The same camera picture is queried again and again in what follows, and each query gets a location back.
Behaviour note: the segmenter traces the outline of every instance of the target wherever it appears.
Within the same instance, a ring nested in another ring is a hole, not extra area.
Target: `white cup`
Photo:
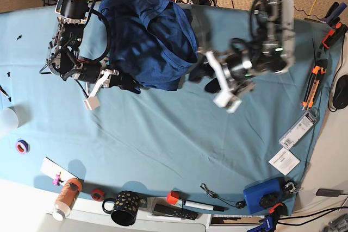
[[[18,128],[18,117],[10,108],[0,111],[0,140]]]

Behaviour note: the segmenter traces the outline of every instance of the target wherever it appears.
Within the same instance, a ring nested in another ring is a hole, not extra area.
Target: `red tape roll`
[[[103,201],[105,192],[100,189],[94,189],[91,193],[92,199],[95,201]]]

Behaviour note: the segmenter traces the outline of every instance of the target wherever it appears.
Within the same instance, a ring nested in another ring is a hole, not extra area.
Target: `black mug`
[[[112,210],[106,210],[106,202],[114,202]],[[132,191],[121,191],[117,198],[107,198],[103,201],[103,211],[111,215],[111,219],[118,225],[127,227],[133,225],[136,220],[136,213],[139,210],[140,198]]]

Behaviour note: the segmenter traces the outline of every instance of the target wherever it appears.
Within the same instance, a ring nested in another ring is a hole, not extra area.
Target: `purple tape roll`
[[[21,154],[26,154],[29,150],[29,146],[25,141],[17,141],[16,149]]]

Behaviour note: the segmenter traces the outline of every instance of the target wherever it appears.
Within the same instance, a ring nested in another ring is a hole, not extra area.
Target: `white bottle cap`
[[[54,209],[52,212],[52,216],[55,220],[63,221],[65,214],[63,211],[61,211],[59,209]]]

